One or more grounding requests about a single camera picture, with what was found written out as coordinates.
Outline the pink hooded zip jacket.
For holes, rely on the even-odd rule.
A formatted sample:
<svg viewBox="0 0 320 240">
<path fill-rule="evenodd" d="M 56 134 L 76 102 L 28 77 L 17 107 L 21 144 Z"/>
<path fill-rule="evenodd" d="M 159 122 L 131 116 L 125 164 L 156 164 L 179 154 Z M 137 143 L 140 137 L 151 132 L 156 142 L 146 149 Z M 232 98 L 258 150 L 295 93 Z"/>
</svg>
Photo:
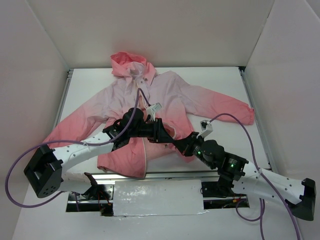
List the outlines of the pink hooded zip jacket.
<svg viewBox="0 0 320 240">
<path fill-rule="evenodd" d="M 110 59 L 116 79 L 55 127 L 46 138 L 51 148 L 64 147 L 69 140 L 86 139 L 101 124 L 112 125 L 134 106 L 146 111 L 156 103 L 161 105 L 156 116 L 177 140 L 194 130 L 188 114 L 244 125 L 254 123 L 254 110 L 247 103 L 191 85 L 173 71 L 158 74 L 143 56 L 118 52 Z"/>
</svg>

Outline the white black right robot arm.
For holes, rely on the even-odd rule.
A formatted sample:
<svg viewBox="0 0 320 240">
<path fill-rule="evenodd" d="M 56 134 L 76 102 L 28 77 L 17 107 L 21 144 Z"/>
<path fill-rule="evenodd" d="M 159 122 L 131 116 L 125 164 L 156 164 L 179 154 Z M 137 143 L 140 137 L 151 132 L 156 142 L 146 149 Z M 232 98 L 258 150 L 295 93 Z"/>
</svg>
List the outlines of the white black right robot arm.
<svg viewBox="0 0 320 240">
<path fill-rule="evenodd" d="M 238 155 L 226 152 L 215 140 L 204 140 L 196 132 L 174 140 L 173 145 L 185 157 L 195 156 L 219 176 L 217 189 L 223 196 L 232 192 L 284 204 L 293 216 L 313 221 L 316 183 L 310 178 L 293 179 L 263 168 Z"/>
</svg>

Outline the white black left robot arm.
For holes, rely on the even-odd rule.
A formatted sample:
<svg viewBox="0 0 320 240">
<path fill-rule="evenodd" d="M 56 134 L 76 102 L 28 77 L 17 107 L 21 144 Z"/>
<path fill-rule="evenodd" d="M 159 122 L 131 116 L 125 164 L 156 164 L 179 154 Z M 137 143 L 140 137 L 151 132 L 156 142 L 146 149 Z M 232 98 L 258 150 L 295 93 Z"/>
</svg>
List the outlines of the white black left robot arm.
<svg viewBox="0 0 320 240">
<path fill-rule="evenodd" d="M 24 174 L 36 196 L 46 198 L 67 182 L 63 179 L 67 170 L 93 157 L 120 149 L 132 138 L 146 138 L 155 144 L 174 142 L 161 118 L 144 118 L 140 109 L 131 108 L 121 119 L 83 141 L 73 141 L 71 145 L 56 148 L 50 148 L 48 144 L 38 147 Z"/>
</svg>

